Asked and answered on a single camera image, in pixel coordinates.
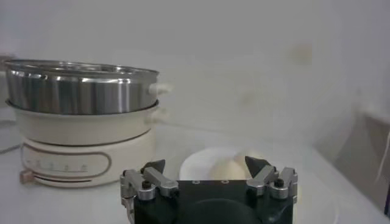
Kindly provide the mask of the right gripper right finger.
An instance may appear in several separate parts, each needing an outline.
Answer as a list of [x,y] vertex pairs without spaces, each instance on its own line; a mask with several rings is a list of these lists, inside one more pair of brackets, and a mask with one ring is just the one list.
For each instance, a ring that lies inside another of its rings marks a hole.
[[251,175],[246,181],[247,187],[257,197],[269,192],[276,200],[298,198],[298,173],[292,167],[284,167],[281,172],[265,159],[245,156],[245,163]]

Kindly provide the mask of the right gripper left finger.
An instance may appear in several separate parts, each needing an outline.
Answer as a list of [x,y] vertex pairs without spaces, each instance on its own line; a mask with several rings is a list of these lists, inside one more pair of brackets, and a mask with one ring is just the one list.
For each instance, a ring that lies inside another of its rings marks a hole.
[[146,163],[140,170],[125,170],[120,176],[121,201],[138,198],[150,201],[157,193],[171,198],[179,191],[179,183],[163,175],[165,160]]

